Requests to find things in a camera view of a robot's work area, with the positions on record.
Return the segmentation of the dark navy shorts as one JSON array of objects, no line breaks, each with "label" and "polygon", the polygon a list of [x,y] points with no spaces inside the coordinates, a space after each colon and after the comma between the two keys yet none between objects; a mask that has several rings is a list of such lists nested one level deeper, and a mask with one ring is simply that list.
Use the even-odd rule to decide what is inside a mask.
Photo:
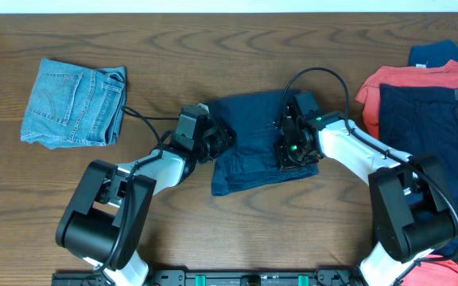
[{"label": "dark navy shorts", "polygon": [[282,91],[263,91],[212,100],[210,114],[235,133],[235,143],[216,160],[211,191],[230,195],[268,184],[301,180],[318,174],[316,164],[281,170],[274,143]]}]

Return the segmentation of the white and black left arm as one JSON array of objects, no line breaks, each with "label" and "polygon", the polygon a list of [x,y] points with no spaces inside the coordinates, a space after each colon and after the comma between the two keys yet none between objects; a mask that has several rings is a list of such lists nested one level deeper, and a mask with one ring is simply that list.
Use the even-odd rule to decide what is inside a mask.
[{"label": "white and black left arm", "polygon": [[157,137],[148,156],[124,164],[94,160],[86,168],[56,230],[56,243],[93,269],[69,285],[143,285],[148,264],[137,251],[151,200],[181,184],[198,164],[228,150],[235,133],[211,115],[181,117]]}]

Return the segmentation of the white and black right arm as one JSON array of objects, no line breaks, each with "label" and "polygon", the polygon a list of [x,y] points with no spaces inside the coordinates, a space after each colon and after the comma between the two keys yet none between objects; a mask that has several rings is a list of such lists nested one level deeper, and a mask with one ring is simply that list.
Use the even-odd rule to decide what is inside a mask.
[{"label": "white and black right arm", "polygon": [[368,187],[377,243],[342,285],[399,285],[430,254],[458,239],[458,215],[441,164],[414,157],[361,131],[345,114],[282,112],[276,143],[282,168],[325,157],[344,165]]}]

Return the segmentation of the folded light blue denim shorts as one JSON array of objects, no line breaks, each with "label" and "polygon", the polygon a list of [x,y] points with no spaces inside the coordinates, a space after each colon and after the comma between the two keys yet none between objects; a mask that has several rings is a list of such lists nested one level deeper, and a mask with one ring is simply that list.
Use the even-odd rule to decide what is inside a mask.
[{"label": "folded light blue denim shorts", "polygon": [[41,61],[21,124],[21,140],[48,149],[117,142],[126,104],[126,69]]}]

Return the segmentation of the navy shorts in pile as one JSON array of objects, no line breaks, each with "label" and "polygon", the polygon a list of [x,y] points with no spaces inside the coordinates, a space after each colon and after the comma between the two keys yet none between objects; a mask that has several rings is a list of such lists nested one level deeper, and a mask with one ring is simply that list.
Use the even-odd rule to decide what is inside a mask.
[{"label": "navy shorts in pile", "polygon": [[433,154],[458,212],[458,88],[383,84],[379,90],[379,140],[414,156]]}]

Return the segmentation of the teal blue garment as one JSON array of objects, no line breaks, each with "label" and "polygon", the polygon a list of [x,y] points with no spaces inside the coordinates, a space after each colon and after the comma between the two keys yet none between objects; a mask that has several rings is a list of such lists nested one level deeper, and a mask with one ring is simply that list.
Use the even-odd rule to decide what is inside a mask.
[{"label": "teal blue garment", "polygon": [[458,45],[451,41],[441,41],[434,44],[415,45],[409,52],[409,66],[439,68],[450,60],[458,63]]}]

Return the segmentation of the red garment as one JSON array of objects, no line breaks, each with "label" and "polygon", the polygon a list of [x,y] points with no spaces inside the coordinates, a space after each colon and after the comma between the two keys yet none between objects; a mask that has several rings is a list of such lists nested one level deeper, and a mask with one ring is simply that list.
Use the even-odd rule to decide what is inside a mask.
[{"label": "red garment", "polygon": [[359,89],[356,100],[364,105],[363,122],[370,135],[378,138],[380,86],[458,88],[458,63],[450,60],[439,68],[381,67]]}]

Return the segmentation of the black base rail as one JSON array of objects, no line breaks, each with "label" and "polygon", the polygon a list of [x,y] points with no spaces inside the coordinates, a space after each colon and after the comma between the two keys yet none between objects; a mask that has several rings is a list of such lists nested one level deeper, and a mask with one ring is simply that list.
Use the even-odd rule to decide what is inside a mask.
[{"label": "black base rail", "polygon": [[323,267],[311,272],[192,272],[157,270],[143,286],[365,286],[353,269]]}]

